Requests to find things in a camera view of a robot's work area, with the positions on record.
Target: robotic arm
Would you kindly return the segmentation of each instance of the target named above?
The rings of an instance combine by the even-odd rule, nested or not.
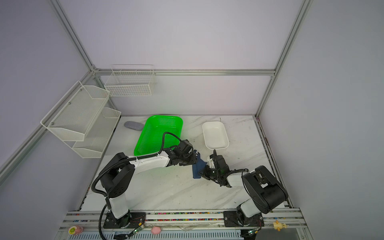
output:
[[[163,148],[163,143],[158,153],[144,156],[127,157],[122,152],[118,153],[92,183],[92,191],[104,195],[107,207],[112,211],[120,228],[127,227],[131,218],[125,191],[134,172],[143,172],[156,167],[168,167],[177,164],[187,166],[197,163],[197,151],[193,149],[191,143],[188,140],[181,141],[179,139],[179,141],[179,145],[166,149]],[[246,226],[251,221],[252,216],[260,212],[266,214],[288,198],[286,190],[266,167],[259,166],[251,172],[248,169],[231,171],[223,156],[216,154],[216,150],[210,159],[213,166],[205,166],[199,172],[203,178],[212,180],[220,186],[243,186],[251,197],[237,207],[236,215],[240,225]],[[95,188],[99,180],[106,192]]]
[[[169,167],[177,164],[180,166],[195,164],[197,162],[196,156],[197,152],[193,150],[188,140],[180,141],[179,145],[175,146],[173,150],[166,148],[158,153],[144,156],[127,157],[122,152],[116,154],[101,171],[101,174],[104,174],[101,176],[100,181],[106,190],[104,196],[108,209],[112,209],[116,219],[128,213],[129,209],[124,193],[134,172],[139,173],[152,168]]]

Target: white metal shelf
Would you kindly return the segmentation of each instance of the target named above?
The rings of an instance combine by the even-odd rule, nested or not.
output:
[[[111,65],[105,89],[113,97],[151,96],[156,85],[152,65]]]
[[[84,141],[109,99],[109,91],[96,86],[79,89],[47,125],[41,124],[62,141]]]
[[[121,112],[103,108],[84,141],[77,141],[72,149],[82,158],[101,158],[112,136]]]

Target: pink toy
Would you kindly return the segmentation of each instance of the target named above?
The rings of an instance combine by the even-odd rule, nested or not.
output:
[[[160,227],[153,227],[152,230],[151,230],[151,233],[152,234],[159,234],[161,232],[161,228]]]
[[[68,229],[68,233],[71,235],[78,235],[83,232],[83,227],[79,227],[77,225],[72,226]]]

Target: white plastic tray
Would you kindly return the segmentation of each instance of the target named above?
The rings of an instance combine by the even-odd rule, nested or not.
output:
[[[219,121],[203,123],[205,146],[208,149],[224,149],[229,146],[227,131],[224,124]]]

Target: gray sponge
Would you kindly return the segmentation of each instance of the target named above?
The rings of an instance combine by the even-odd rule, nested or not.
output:
[[[140,122],[127,121],[124,123],[124,127],[130,128],[133,130],[137,130],[137,131],[141,131],[144,128],[144,124],[142,124]]]

